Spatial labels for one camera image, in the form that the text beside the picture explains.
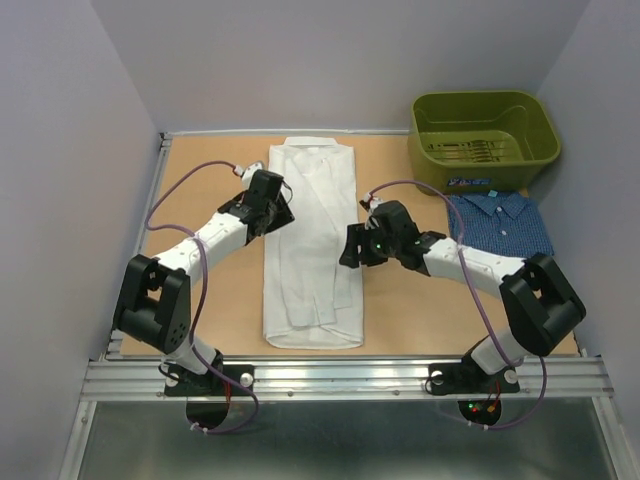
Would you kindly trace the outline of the white long sleeve shirt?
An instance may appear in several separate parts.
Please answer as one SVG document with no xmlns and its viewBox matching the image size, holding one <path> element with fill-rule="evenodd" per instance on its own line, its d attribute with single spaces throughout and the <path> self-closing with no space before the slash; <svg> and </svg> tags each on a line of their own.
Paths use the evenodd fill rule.
<svg viewBox="0 0 640 480">
<path fill-rule="evenodd" d="M 339 263 L 358 221 L 355 153 L 333 138 L 288 137 L 269 168 L 291 191 L 294 220 L 265 238 L 263 336 L 283 349 L 341 350 L 364 342 L 362 272 Z"/>
</svg>

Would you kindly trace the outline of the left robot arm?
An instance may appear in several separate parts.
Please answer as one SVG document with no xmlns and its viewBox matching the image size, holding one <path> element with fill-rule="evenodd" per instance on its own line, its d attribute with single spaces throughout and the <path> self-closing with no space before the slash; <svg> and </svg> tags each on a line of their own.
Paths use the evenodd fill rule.
<svg viewBox="0 0 640 480">
<path fill-rule="evenodd" d="M 215 392 L 223 371 L 218 351 L 191 332 L 191 290 L 208 271 L 255 238 L 294 220 L 280 191 L 245 190 L 174 247 L 154 256 L 138 254 L 125 269 L 113 328 L 156 349 L 188 371 L 199 393 Z"/>
</svg>

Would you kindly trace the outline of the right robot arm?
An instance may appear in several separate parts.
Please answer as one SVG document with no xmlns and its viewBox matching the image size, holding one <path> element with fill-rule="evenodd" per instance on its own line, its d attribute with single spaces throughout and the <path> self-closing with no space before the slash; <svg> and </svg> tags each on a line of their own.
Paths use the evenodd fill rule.
<svg viewBox="0 0 640 480">
<path fill-rule="evenodd" d="M 545 357 L 586 317 L 586 307 L 555 260 L 504 257 L 462 246 L 442 233 L 410 225 L 399 232 L 364 223 L 347 227 L 339 263 L 349 268 L 396 259 L 426 276 L 455 280 L 502 301 L 508 327 L 480 341 L 460 366 L 463 384 L 482 390 L 496 373 L 526 356 Z"/>
</svg>

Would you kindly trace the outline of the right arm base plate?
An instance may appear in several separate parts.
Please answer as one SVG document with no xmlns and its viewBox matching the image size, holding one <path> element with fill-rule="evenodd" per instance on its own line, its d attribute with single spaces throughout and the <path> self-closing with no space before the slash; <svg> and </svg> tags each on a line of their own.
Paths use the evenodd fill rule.
<svg viewBox="0 0 640 480">
<path fill-rule="evenodd" d="M 513 369 L 486 374 L 475 364 L 434 363 L 428 367 L 427 393 L 435 396 L 518 393 L 520 385 Z"/>
</svg>

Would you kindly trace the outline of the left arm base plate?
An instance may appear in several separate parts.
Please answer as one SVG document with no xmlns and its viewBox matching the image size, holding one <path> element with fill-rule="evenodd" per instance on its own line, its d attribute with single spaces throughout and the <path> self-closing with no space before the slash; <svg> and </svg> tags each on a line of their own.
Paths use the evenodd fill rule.
<svg viewBox="0 0 640 480">
<path fill-rule="evenodd" d="M 227 390 L 222 380 L 210 372 L 196 375 L 177 364 L 161 364 L 159 370 L 165 380 L 164 392 L 166 397 L 223 397 Z M 249 364 L 225 364 L 223 374 L 241 383 L 247 381 L 247 388 L 253 389 L 255 368 Z"/>
</svg>

